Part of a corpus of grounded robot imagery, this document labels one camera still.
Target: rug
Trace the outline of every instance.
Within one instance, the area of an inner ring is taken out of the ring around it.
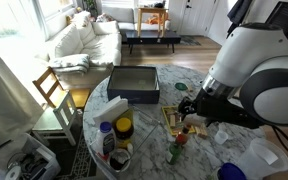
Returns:
[[[194,38],[196,36],[184,36],[181,35],[181,45],[186,45],[186,46],[200,46],[201,44],[196,41]]]
[[[85,143],[82,126],[73,124],[71,131],[76,141],[75,146],[71,146],[67,139],[49,140],[48,148],[56,154],[61,166],[56,180],[77,180],[96,175],[96,164]]]

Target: plastic cup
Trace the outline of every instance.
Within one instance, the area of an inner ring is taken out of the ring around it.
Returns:
[[[223,144],[228,139],[228,134],[222,130],[219,130],[215,134],[214,139],[218,144]]]
[[[237,166],[247,179],[263,179],[276,172],[288,170],[288,157],[275,144],[256,138],[239,158]]]

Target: wooden chair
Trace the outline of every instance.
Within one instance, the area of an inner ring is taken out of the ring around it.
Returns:
[[[65,95],[65,90],[51,67],[48,67],[42,76],[34,80],[33,84],[52,108],[56,108]],[[86,101],[90,95],[90,89],[70,89],[69,92],[73,97],[75,106],[78,109],[84,110]]]
[[[70,128],[76,119],[77,108],[69,92],[66,92],[60,104],[48,107],[32,129],[34,136],[43,144],[49,145],[47,139],[67,138],[72,146],[76,145]]]

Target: black box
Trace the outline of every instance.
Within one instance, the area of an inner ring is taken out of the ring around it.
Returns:
[[[149,66],[114,66],[108,85],[107,96],[128,99],[130,104],[157,104],[160,89],[157,71]]]

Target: coffee table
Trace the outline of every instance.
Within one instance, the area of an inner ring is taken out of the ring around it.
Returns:
[[[138,36],[138,32],[135,30],[126,31],[127,43],[130,46],[130,54],[132,54],[134,44],[172,44],[172,50],[174,53],[174,44],[181,42],[181,36],[173,31],[165,31],[164,37],[162,34],[155,30],[141,31],[141,35]]]
[[[165,160],[167,148],[174,137],[170,135],[161,111],[162,106],[178,105],[183,96],[195,98],[201,88],[205,74],[192,69],[175,65],[148,65],[157,68],[160,99],[158,104],[136,104],[138,108],[160,123],[147,139],[142,153],[134,156],[125,173],[116,177],[99,162],[98,167],[109,179],[200,179],[205,180],[216,168],[225,162],[237,163],[241,154],[248,148],[254,138],[265,138],[262,129],[250,130],[240,126],[222,123],[229,134],[229,140],[219,145],[214,140],[218,130],[216,124],[207,128],[208,138],[202,139],[191,134],[190,139],[175,165],[169,165]],[[93,159],[90,144],[95,140],[97,128],[93,115],[107,102],[107,84],[109,78],[103,80],[90,95],[83,115],[83,131],[86,144]],[[192,85],[193,92],[184,93],[175,88],[175,83],[182,82]]]

